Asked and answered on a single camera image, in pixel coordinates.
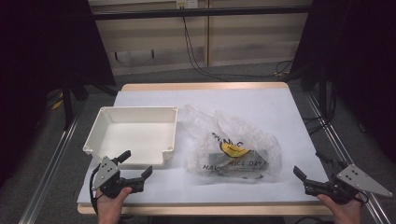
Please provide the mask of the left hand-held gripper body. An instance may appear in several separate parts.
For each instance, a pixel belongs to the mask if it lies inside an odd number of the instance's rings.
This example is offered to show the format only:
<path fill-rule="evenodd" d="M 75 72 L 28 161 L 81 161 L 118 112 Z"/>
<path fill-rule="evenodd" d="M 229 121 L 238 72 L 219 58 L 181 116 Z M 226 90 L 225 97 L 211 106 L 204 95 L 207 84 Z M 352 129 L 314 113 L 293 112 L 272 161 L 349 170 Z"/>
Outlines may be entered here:
<path fill-rule="evenodd" d="M 126 179 L 120 176 L 119 164 L 104 156 L 97 167 L 97 175 L 92 182 L 92 190 L 101 190 L 108 198 L 116 198 L 124 188 L 132 188 L 132 193 L 144 190 L 145 180 L 140 176 Z"/>

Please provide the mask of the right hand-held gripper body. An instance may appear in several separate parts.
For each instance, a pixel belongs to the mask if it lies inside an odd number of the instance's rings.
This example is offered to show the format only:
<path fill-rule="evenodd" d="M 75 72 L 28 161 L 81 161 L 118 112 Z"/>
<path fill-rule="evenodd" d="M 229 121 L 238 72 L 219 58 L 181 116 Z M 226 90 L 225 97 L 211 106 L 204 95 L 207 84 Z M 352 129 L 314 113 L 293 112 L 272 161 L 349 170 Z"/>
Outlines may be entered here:
<path fill-rule="evenodd" d="M 304 175 L 304 192 L 307 195 L 323 194 L 337 204 L 347 204 L 352 200 L 368 203 L 369 198 L 366 191 L 386 197 L 393 196 L 391 191 L 384 188 L 355 164 L 334 160 L 329 160 L 328 163 L 332 165 L 332 176 L 327 182 L 311 180 Z"/>

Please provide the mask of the black rectangular box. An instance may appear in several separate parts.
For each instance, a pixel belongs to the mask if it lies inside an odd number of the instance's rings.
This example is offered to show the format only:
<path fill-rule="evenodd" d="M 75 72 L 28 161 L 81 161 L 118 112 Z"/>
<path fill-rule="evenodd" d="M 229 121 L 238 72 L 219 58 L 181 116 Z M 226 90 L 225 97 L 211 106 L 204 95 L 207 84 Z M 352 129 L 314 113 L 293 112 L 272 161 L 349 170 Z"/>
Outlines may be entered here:
<path fill-rule="evenodd" d="M 212 153 L 202 170 L 209 175 L 243 179 L 260 179 L 267 170 L 268 162 L 256 151 L 240 158 L 231 158 L 225 153 Z"/>

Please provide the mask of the clear printed plastic bag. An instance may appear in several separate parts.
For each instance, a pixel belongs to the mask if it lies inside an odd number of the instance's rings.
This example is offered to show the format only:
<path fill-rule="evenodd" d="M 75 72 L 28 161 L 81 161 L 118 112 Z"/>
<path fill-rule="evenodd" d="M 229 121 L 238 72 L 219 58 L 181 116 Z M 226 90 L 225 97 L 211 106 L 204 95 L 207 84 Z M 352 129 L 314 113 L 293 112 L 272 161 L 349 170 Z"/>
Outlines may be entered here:
<path fill-rule="evenodd" d="M 267 162 L 263 178 L 276 178 L 282 170 L 282 151 L 275 136 L 263 132 L 251 122 L 231 116 L 221 110 L 209 115 L 186 105 L 185 129 L 193 138 L 193 147 L 186 159 L 189 172 L 200 176 L 209 175 L 202 170 L 212 153 L 225 153 L 231 158 L 240 158 L 256 151 Z"/>

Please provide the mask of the person's left hand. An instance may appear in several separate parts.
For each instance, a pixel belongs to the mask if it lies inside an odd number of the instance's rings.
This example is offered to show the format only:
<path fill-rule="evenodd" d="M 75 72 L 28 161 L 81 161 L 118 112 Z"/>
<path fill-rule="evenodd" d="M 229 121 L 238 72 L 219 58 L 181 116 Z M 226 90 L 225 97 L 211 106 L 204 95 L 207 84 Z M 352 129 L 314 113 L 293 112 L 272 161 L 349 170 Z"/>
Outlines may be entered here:
<path fill-rule="evenodd" d="M 132 190 L 132 188 L 124 188 L 116 198 L 112 199 L 98 189 L 95 192 L 95 197 L 97 198 L 97 223 L 118 224 L 124 200 L 130 195 Z"/>

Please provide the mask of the person's right hand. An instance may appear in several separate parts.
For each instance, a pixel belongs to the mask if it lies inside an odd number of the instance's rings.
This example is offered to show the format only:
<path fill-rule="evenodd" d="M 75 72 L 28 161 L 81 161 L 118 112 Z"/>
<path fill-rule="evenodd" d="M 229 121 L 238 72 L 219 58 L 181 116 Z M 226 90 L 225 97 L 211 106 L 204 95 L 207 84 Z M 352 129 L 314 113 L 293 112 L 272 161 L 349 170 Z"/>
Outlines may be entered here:
<path fill-rule="evenodd" d="M 340 205 L 324 194 L 317 198 L 332 212 L 334 224 L 361 224 L 362 203 L 352 200 Z"/>

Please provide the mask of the white plastic tray box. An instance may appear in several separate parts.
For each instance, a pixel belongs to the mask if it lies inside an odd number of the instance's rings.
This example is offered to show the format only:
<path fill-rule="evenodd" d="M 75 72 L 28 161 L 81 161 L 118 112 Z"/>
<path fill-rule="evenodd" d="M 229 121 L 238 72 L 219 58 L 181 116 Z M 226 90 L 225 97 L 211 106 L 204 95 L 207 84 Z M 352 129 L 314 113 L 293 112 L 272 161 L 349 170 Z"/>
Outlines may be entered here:
<path fill-rule="evenodd" d="M 97 163 L 130 150 L 124 169 L 163 166 L 175 154 L 177 112 L 174 106 L 101 107 L 82 150 Z"/>

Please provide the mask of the black stand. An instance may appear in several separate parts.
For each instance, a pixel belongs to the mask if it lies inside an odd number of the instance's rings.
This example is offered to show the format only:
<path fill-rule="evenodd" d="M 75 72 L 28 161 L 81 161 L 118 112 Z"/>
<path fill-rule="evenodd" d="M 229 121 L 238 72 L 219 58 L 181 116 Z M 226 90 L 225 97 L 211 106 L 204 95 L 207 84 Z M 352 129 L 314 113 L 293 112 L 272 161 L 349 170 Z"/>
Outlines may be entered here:
<path fill-rule="evenodd" d="M 64 101 L 64 115 L 65 115 L 65 125 L 64 129 L 67 130 L 73 120 L 73 108 L 71 103 L 71 93 L 75 95 L 78 101 L 84 101 L 88 98 L 89 94 L 85 89 L 85 85 L 92 85 L 99 91 L 103 91 L 111 96 L 116 96 L 117 91 L 109 88 L 106 84 L 101 84 L 94 79 L 83 76 L 77 73 L 63 74 L 62 75 L 62 94 Z"/>

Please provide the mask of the yellow object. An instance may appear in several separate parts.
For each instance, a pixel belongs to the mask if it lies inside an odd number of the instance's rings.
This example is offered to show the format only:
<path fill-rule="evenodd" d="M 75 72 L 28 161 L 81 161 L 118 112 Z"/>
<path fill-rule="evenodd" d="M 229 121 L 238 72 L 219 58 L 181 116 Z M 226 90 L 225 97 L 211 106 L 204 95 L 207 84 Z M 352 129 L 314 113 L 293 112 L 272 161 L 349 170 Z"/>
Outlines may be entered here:
<path fill-rule="evenodd" d="M 64 95 L 60 93 L 59 97 L 57 98 L 56 102 L 50 107 L 51 110 L 56 110 L 57 108 L 60 107 L 60 105 L 64 101 Z"/>

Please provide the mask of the black curtain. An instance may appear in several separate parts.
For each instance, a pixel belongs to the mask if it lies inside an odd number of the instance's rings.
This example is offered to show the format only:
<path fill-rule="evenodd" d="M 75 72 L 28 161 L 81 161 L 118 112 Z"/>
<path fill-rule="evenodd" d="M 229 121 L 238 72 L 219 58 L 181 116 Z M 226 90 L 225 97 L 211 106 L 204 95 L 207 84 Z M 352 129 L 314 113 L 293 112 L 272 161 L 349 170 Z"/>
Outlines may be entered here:
<path fill-rule="evenodd" d="M 88 0 L 0 0 L 0 188 L 35 136 L 48 94 L 115 83 Z"/>
<path fill-rule="evenodd" d="M 291 72 L 330 80 L 396 163 L 396 0 L 313 0 Z"/>

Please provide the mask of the black horizontal bar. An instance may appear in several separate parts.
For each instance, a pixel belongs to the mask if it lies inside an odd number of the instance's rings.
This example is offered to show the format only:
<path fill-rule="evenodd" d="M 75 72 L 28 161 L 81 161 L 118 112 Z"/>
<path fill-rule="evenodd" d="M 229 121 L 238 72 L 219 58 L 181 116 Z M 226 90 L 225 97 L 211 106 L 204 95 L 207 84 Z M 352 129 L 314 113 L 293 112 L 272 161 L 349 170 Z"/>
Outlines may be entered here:
<path fill-rule="evenodd" d="M 97 12 L 92 14 L 92 18 L 96 21 L 107 21 L 107 20 L 132 20 L 132 19 L 188 18 L 188 17 L 207 17 L 207 16 L 297 14 L 297 13 L 308 13 L 309 10 L 310 10 L 310 6 L 164 9 L 164 10 L 145 10 L 145 11 Z"/>

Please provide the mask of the metal floor rail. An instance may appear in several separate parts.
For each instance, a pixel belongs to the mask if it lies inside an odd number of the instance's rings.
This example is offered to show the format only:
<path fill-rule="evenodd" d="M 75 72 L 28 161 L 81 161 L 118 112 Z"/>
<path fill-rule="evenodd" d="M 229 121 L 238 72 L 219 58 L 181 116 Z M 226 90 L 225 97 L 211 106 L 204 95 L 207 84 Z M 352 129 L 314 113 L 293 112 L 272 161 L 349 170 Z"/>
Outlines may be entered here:
<path fill-rule="evenodd" d="M 349 155 L 347 148 L 345 147 L 344 143 L 338 136 L 334 127 L 331 125 L 329 121 L 327 121 L 323 117 L 322 112 L 319 109 L 318 99 L 315 97 L 315 95 L 312 92 L 307 93 L 306 97 L 315 115 L 318 117 L 320 127 L 324 130 L 327 137 L 329 138 L 332 144 L 332 148 L 335 150 L 338 158 L 341 161 L 345 161 L 347 164 L 354 164 L 354 161 Z M 369 213 L 374 219 L 375 224 L 391 224 L 391 221 L 388 215 L 386 214 L 386 211 L 384 210 L 381 202 L 375 196 L 375 194 L 367 190 L 363 190 L 362 192 L 367 195 L 368 203 L 366 204 L 366 207 L 368 208 Z"/>
<path fill-rule="evenodd" d="M 57 147 L 55 148 L 54 154 L 49 161 L 49 165 L 47 166 L 45 173 L 43 174 L 38 186 L 36 187 L 33 196 L 25 207 L 18 224 L 35 224 L 40 209 L 50 190 L 51 183 L 64 157 L 64 153 L 66 152 L 67 147 L 78 125 L 81 110 L 82 108 L 79 107 L 75 111 L 75 115 L 72 117 L 68 127 L 64 130 L 63 135 Z"/>

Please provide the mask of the white wall socket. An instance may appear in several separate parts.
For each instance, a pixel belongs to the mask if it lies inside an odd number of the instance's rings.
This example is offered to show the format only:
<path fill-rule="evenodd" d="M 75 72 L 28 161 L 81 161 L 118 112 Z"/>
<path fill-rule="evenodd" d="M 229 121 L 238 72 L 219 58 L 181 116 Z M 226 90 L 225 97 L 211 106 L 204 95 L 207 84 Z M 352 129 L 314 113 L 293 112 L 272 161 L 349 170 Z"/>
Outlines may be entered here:
<path fill-rule="evenodd" d="M 177 8 L 198 8 L 198 0 L 177 0 Z"/>

